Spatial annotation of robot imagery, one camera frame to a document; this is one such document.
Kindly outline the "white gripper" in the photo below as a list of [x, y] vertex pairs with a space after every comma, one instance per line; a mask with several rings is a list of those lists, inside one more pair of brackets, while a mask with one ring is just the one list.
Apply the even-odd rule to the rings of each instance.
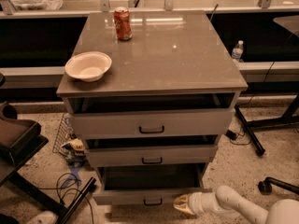
[[215, 213], [218, 210], [218, 202], [214, 192], [183, 194], [174, 200], [173, 206], [180, 212], [190, 215]]

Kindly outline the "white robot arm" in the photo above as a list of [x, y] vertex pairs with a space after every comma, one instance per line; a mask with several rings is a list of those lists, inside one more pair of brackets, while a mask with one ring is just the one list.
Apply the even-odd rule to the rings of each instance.
[[223, 217], [241, 215], [250, 224], [299, 224], [299, 202], [284, 199], [269, 210], [243, 198], [229, 186], [219, 186], [212, 192], [193, 192], [177, 197], [173, 206], [187, 214], [213, 213]]

